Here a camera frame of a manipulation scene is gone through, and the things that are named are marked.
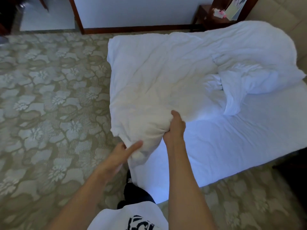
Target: white t-shirt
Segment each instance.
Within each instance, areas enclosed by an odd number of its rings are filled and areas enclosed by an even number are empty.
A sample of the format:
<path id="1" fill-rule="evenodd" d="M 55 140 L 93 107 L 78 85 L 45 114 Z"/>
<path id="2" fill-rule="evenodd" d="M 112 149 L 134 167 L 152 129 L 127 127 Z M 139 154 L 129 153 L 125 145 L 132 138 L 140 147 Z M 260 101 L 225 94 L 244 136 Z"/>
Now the white t-shirt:
<path id="1" fill-rule="evenodd" d="M 104 209 L 87 230 L 168 230 L 169 224 L 160 208 L 146 201 L 119 210 Z"/>

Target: floral carpet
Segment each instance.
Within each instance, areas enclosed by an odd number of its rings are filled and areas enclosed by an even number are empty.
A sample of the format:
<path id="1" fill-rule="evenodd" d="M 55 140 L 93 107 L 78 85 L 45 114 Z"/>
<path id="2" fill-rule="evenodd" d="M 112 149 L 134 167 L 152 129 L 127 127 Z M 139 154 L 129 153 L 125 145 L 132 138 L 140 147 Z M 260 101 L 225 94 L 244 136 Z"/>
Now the floral carpet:
<path id="1" fill-rule="evenodd" d="M 113 34 L 24 34 L 0 47 L 0 229 L 42 229 L 117 139 L 110 132 Z M 127 166 L 97 211 L 123 199 Z M 304 229 L 286 182 L 263 165 L 202 188 L 219 229 Z M 167 217 L 167 202 L 159 204 Z"/>

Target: black graphic print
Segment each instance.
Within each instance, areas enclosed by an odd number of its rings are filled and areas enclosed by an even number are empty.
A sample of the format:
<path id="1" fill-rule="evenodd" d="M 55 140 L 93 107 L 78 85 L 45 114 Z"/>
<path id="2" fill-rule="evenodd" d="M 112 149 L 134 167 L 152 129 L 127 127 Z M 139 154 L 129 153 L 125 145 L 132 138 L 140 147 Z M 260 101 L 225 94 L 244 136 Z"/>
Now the black graphic print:
<path id="1" fill-rule="evenodd" d="M 143 220 L 142 216 L 135 215 L 129 219 L 127 230 L 156 230 L 155 225 L 148 220 Z"/>

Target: black pants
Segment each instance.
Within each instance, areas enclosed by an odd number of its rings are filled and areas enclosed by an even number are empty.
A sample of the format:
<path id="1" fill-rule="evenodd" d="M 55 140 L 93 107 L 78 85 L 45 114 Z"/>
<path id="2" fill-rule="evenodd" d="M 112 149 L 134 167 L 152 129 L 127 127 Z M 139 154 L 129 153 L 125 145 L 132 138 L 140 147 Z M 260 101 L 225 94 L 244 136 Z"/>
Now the black pants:
<path id="1" fill-rule="evenodd" d="M 124 196 L 125 200 L 120 201 L 117 204 L 117 209 L 121 209 L 126 205 L 140 203 L 144 201 L 151 201 L 155 203 L 154 199 L 150 196 L 150 194 L 148 194 L 142 188 L 137 187 L 132 182 L 126 184 L 124 190 Z"/>

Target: forearm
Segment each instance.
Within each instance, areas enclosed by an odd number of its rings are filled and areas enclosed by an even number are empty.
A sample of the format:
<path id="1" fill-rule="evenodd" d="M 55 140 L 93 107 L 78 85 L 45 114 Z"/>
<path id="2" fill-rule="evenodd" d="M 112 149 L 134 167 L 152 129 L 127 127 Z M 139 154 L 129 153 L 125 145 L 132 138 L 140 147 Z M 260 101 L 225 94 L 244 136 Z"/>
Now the forearm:
<path id="1" fill-rule="evenodd" d="M 174 139 L 169 157 L 169 229 L 216 229 L 194 178 L 183 138 Z"/>
<path id="2" fill-rule="evenodd" d="M 95 209 L 101 199 L 105 184 L 104 175 L 94 171 L 48 226 L 48 230 L 87 229 L 95 217 Z"/>

